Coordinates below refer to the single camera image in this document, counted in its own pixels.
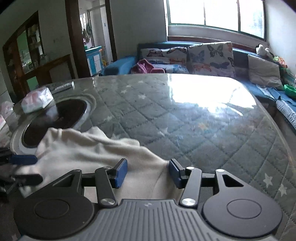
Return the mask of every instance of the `black circular disc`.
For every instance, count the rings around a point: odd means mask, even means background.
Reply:
[[[72,128],[83,116],[86,108],[85,101],[69,99],[45,109],[25,129],[22,135],[22,144],[27,148],[36,148],[48,128]]]
[[[223,189],[205,202],[202,215],[218,232],[244,239],[273,233],[282,219],[279,205],[251,186]]]
[[[57,219],[69,211],[69,205],[67,202],[59,199],[45,200],[38,203],[34,211],[41,218]]]
[[[79,194],[57,199],[26,198],[14,211],[20,233],[42,240],[69,237],[86,227],[93,215],[93,204]]]

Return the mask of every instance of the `pink cloth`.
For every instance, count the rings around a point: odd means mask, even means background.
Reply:
[[[149,74],[149,73],[165,73],[164,69],[154,68],[151,63],[148,62],[147,59],[141,59],[136,63],[132,69],[132,74]]]

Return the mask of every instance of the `windowsill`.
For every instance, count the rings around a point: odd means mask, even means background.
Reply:
[[[269,47],[269,43],[263,40],[232,32],[219,28],[203,27],[203,26],[191,26],[191,25],[169,25],[168,35],[170,36],[187,36],[198,37],[212,40],[231,41],[240,45],[245,45],[251,48],[255,48],[258,44],[262,44],[264,47]]]

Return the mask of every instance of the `gray pillow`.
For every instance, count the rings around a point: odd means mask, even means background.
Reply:
[[[277,64],[250,54],[248,60],[249,78],[252,83],[284,90]]]

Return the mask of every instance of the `tissue box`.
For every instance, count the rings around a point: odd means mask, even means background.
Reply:
[[[47,87],[41,87],[31,91],[22,100],[21,106],[25,113],[31,113],[45,108],[52,100],[53,96]]]
[[[13,113],[13,103],[5,101],[0,105],[0,115],[6,120]]]

